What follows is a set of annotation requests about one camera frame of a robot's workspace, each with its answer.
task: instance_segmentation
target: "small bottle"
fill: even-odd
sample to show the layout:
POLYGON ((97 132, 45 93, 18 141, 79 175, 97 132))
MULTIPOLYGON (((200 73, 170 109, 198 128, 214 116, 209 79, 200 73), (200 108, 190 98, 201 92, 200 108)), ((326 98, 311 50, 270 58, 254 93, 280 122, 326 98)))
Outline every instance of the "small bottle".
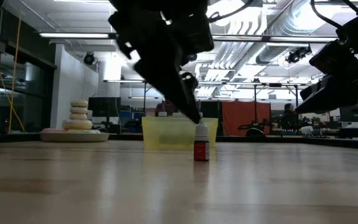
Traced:
POLYGON ((194 160, 209 161, 208 127, 201 119, 196 127, 196 139, 194 141, 194 160))

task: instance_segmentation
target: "yellow cable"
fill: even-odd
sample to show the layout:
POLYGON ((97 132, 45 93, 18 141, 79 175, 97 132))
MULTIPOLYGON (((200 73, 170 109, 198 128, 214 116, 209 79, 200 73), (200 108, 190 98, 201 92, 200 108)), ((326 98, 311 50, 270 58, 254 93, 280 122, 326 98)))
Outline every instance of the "yellow cable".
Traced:
POLYGON ((11 94, 11 110, 9 112, 9 134, 12 132, 12 109, 13 109, 13 95, 15 92, 15 80, 16 80, 16 66, 17 66, 17 53, 19 51, 19 37, 20 37, 20 26, 22 24, 22 16, 19 17, 19 25, 17 27, 16 37, 16 52, 15 52, 15 63, 13 64, 13 80, 12 80, 12 94, 11 94))
MULTIPOLYGON (((8 95, 7 92, 6 92, 5 81, 4 81, 4 78, 2 77, 1 69, 0 69, 0 79, 1 79, 1 81, 2 81, 2 87, 3 87, 4 90, 5 90, 6 98, 7 98, 8 102, 9 102, 10 106, 12 106, 12 101, 11 101, 11 99, 9 98, 9 95, 8 95)), ((23 124, 22 124, 22 121, 20 120, 20 118, 19 118, 19 116, 17 115, 16 110, 15 110, 14 108, 13 108, 13 113, 15 114, 17 120, 19 121, 19 124, 20 124, 20 126, 22 127, 23 132, 25 132, 24 127, 23 127, 23 124)))

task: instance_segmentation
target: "translucent container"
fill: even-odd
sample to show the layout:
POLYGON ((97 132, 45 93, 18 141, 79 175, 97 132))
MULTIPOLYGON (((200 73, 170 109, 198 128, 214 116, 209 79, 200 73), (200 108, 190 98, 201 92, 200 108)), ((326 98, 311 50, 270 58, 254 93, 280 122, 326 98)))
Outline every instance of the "translucent container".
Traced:
MULTIPOLYGON (((217 118, 203 118, 209 131, 209 146, 215 147, 217 118)), ((188 118, 143 117, 145 149, 193 149, 196 124, 188 118)))

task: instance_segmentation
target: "wooden tabletop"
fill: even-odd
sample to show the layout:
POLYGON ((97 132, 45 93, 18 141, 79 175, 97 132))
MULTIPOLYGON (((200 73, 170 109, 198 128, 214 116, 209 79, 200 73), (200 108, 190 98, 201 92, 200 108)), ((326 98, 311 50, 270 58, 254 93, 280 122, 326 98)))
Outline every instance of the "wooden tabletop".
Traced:
POLYGON ((0 144, 0 224, 358 223, 358 150, 225 143, 0 144))

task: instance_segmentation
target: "security camera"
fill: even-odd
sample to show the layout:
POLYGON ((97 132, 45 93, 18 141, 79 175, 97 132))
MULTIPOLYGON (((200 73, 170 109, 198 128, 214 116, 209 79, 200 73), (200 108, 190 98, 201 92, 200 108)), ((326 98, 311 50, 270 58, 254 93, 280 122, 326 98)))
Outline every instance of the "security camera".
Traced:
POLYGON ((94 65, 98 62, 98 59, 94 57, 94 52, 87 52, 84 58, 84 63, 87 65, 94 65))

